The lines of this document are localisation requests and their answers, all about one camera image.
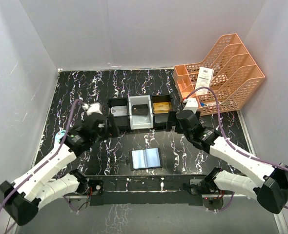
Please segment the black card holder wallet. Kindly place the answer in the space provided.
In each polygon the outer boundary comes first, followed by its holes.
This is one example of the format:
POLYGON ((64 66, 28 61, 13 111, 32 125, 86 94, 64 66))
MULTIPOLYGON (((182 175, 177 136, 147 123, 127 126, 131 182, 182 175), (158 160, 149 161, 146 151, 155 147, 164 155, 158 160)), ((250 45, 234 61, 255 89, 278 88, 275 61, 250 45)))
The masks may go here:
POLYGON ((162 154, 160 148, 131 150, 126 164, 132 171, 162 168, 162 154))

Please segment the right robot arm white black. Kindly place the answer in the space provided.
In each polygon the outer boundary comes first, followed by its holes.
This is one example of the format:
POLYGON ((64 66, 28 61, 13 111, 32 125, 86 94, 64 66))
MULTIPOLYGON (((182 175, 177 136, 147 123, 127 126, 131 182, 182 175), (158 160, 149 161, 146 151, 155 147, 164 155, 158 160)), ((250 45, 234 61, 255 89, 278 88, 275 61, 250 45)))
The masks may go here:
POLYGON ((288 166, 265 162, 244 151, 224 138, 223 133, 204 127, 199 121, 200 112, 170 111, 166 130, 175 129, 197 149, 222 159, 238 169, 242 175, 214 168, 201 185, 210 193, 231 191, 255 199, 264 209, 279 214, 288 202, 288 166))

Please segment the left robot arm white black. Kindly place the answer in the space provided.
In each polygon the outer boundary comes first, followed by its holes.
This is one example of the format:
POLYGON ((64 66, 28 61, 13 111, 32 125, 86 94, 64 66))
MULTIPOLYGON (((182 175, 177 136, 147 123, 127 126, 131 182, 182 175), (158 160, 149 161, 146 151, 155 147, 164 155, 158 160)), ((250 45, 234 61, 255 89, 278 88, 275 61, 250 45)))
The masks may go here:
POLYGON ((119 136, 113 115, 92 113, 79 125, 65 132, 58 146, 27 173, 0 185, 1 207, 19 225, 29 223, 48 203, 70 193, 82 195, 88 179, 74 169, 55 181, 53 177, 95 143, 119 136))

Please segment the silver credit card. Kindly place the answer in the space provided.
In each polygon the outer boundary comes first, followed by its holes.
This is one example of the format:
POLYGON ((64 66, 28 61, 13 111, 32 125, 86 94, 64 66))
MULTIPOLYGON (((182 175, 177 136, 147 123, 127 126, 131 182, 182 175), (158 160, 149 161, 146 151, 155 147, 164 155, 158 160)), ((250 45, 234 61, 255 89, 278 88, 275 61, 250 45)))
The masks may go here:
POLYGON ((110 112, 114 117, 124 117, 128 115, 127 106, 113 106, 110 108, 110 112))

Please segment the black credit card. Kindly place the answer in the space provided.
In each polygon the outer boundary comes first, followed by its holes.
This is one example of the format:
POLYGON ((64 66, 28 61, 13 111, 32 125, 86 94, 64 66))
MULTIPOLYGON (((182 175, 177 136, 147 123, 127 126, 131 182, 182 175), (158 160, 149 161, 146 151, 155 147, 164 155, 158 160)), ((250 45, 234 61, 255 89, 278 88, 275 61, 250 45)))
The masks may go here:
POLYGON ((149 108, 147 104, 138 104, 132 106, 133 116, 147 116, 149 113, 149 108))

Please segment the black right bin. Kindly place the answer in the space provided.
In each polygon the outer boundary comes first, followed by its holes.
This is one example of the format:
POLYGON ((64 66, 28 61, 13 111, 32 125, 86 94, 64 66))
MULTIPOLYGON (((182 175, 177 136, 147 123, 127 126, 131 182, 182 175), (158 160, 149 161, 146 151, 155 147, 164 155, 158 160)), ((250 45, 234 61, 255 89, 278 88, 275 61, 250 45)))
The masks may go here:
POLYGON ((154 95, 151 96, 153 123, 155 129, 166 128, 168 113, 173 111, 171 95, 154 95))

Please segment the black bin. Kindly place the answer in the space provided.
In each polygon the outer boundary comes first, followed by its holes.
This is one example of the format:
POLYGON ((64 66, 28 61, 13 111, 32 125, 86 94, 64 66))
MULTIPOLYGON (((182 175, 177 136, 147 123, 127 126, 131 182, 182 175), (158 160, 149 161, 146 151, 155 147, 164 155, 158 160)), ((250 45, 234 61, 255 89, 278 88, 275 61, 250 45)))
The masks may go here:
POLYGON ((173 111, 171 95, 154 95, 151 96, 153 123, 155 129, 166 128, 168 113, 173 111))
POLYGON ((112 98, 108 100, 109 113, 113 115, 120 131, 130 130, 128 98, 112 98))

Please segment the small label box in organizer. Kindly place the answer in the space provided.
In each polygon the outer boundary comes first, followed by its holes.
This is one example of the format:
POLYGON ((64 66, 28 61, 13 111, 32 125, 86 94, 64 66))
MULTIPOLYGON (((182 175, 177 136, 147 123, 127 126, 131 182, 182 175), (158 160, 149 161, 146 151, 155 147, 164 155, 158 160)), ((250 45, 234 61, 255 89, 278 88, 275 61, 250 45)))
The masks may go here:
POLYGON ((217 103, 215 101, 212 102, 200 102, 201 107, 211 107, 216 106, 217 103))

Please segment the black left bin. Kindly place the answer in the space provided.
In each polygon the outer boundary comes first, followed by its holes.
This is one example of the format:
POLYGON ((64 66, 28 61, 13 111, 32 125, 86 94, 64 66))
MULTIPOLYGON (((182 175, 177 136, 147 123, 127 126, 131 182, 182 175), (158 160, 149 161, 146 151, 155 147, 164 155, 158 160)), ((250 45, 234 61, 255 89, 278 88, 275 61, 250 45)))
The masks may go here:
POLYGON ((130 130, 128 98, 112 98, 108 100, 109 113, 113 115, 120 131, 130 130))

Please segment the white middle bin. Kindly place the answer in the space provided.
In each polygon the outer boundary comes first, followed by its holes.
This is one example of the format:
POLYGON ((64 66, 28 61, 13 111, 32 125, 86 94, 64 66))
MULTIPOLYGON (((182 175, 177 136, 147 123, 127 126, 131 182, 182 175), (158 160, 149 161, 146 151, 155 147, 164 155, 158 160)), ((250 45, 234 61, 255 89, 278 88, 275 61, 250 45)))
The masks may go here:
POLYGON ((151 96, 130 96, 128 98, 131 130, 153 128, 151 96))

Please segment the blue white packaged item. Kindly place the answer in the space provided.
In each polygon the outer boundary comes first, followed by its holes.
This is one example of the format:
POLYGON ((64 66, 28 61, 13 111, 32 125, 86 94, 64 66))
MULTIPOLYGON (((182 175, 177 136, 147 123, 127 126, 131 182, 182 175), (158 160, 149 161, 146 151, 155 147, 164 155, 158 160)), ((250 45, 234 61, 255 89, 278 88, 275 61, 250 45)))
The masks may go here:
POLYGON ((60 130, 55 134, 54 144, 59 144, 65 134, 65 130, 60 130))

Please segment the white paper receipt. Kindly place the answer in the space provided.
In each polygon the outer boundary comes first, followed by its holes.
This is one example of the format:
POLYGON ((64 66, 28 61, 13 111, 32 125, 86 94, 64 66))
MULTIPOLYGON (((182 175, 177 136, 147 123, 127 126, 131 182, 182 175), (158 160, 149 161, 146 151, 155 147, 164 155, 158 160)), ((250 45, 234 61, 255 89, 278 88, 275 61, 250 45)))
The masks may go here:
POLYGON ((195 89, 199 89, 195 94, 196 95, 205 95, 208 93, 208 89, 211 84, 211 80, 213 78, 214 70, 206 67, 200 67, 197 80, 196 80, 196 85, 195 89))

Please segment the orange plastic desk organizer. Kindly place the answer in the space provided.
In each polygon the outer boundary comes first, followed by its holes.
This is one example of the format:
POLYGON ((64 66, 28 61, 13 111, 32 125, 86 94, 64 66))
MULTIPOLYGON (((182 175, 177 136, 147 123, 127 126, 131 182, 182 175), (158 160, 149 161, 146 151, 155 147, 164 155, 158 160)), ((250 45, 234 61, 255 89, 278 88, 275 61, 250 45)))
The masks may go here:
MULTIPOLYGON (((265 75, 239 36, 220 36, 207 56, 198 63, 176 65, 173 75, 181 100, 196 98, 198 102, 219 101, 220 111, 240 110, 264 81, 265 75), (214 70, 210 91, 193 93, 200 67, 214 70)), ((216 106, 201 107, 201 115, 217 113, 216 106)))

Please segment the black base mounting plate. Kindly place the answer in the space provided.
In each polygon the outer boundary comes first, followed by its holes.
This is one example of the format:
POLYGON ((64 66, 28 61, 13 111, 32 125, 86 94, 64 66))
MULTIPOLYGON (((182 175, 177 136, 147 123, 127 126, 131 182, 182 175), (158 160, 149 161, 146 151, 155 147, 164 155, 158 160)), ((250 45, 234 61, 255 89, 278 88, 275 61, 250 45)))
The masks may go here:
POLYGON ((91 176, 91 206, 112 204, 188 204, 221 209, 230 192, 205 187, 203 175, 91 176))

